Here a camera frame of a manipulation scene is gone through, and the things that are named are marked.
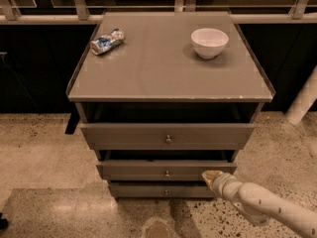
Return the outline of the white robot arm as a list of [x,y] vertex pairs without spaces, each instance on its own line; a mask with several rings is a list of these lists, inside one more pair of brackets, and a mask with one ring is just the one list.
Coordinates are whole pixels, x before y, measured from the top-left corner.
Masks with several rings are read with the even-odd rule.
[[274,218],[302,238],[317,238],[317,213],[289,202],[253,182],[241,182],[229,173],[205,171],[207,186],[217,197],[233,204],[253,225],[266,225]]

